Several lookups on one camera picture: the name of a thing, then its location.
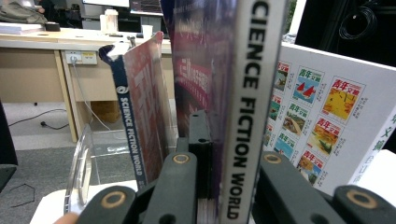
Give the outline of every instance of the red magazine cover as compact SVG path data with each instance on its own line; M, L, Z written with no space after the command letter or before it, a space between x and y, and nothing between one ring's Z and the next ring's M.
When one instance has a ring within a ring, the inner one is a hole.
M158 32L110 62L139 189L159 176L168 147L176 142L161 64L162 41L163 33Z

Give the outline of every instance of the monitor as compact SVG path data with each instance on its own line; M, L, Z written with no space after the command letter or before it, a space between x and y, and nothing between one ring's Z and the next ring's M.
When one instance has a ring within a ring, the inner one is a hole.
M110 7L128 7L129 0L82 0L83 4L110 6Z

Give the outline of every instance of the magazine cover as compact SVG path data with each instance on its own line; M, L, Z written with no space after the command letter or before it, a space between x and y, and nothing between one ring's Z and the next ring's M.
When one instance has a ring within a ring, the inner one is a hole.
M289 70L290 70L289 63L279 62L277 64L274 88L275 91L278 91L281 94L283 94L285 90L285 86L289 77Z
M272 136L262 147L284 154L329 195L358 183L396 126L396 68L287 43L284 62L282 101L272 102L279 109L276 119L270 111Z
M167 2L179 136L207 111L217 222L247 223L287 1L176 0L172 16Z
M139 189L159 176L168 146L176 142L161 65L162 41L158 32L125 53L114 48L107 54L114 58L110 65Z

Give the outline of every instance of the magazine cover thumbnail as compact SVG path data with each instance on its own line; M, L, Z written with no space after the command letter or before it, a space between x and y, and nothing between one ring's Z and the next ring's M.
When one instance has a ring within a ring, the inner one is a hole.
M306 150L297 164L297 170L314 186L323 168L323 161Z
M290 160L295 145L295 140L289 138L285 133L281 132L276 140L274 151L281 155L285 155Z
M268 146L268 143L271 140L271 135L272 135L273 129L274 129L274 126L270 123L267 123L267 126L265 127L264 138L263 138L263 144L265 147Z
M300 137L309 111L293 102L290 103L282 127L287 133Z
M335 77L329 95L322 108L322 113L346 124L363 90L364 85L344 78Z
M307 145L324 159L328 159L341 134L341 127L328 119L319 117L314 130L308 137Z
M318 86L324 73L305 67L300 67L293 99L302 105L312 107L317 95Z
M278 62L274 79L274 88L283 93L286 86L286 80L289 76L290 65L288 63Z
M270 104L270 119L276 121L277 114L279 113L280 105L282 104L282 97L273 94Z

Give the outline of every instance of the cable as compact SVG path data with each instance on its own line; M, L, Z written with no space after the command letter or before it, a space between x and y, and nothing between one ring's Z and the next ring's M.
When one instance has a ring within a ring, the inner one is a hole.
M42 116L42 115L48 114L49 112L53 112L53 111L66 111L66 110L65 110L65 109L52 109L52 110L46 111L46 112L44 112L44 113L41 113L41 114L39 114L39 115L37 115L37 116L31 117L31 118L29 118L29 119L35 119L35 118L38 118L38 117L40 117L40 116ZM14 124L21 123L21 122L26 121L26 120L29 120L29 119L21 119L21 120L19 120L19 121L16 121L16 122L14 122L14 123L8 125L8 127L11 127L11 126L14 125Z
M65 127L67 127L67 126L69 126L69 124L65 124L64 126L62 126L62 127L60 127L60 128L54 128L54 127L52 127L52 126L49 126L47 123L46 123L46 121L41 121L41 126L43 127L43 128L51 128L51 129L53 129L53 130L61 130L62 128L65 128Z
M95 112L93 112L91 106L88 105L88 102L87 102L87 100L86 100L86 98L85 98L85 96L84 96L84 92L83 92L83 90L82 90L82 88L81 88L81 84L79 83L79 74L78 74L78 71L77 71L77 68L76 68L77 58L76 58L76 57L72 57L70 60L72 61L73 68L74 68L74 71L75 71L75 73L76 73L77 84L78 84L78 87L79 87L79 91L81 92L82 99L84 100L85 106L87 106L87 108L88 108L88 109L91 111L91 113L98 119L98 121L99 121L108 131L111 132L112 130L111 130L109 127L107 127L107 126L99 119L99 117L95 114ZM119 140L125 140L125 139L126 139L126 138L118 138L115 134L113 134L113 136L114 136L114 138L119 139Z
M340 37L345 40L364 40L371 37L375 33L377 27L377 18L374 12L371 10L371 7L377 6L378 2L369 1L363 4L361 7L357 7L356 1L354 0L352 5L352 12L347 14L341 22L339 29ZM352 26L349 26L349 24L352 22L361 22L361 16L364 18L365 28L362 31L359 31L357 34L350 33L350 28Z

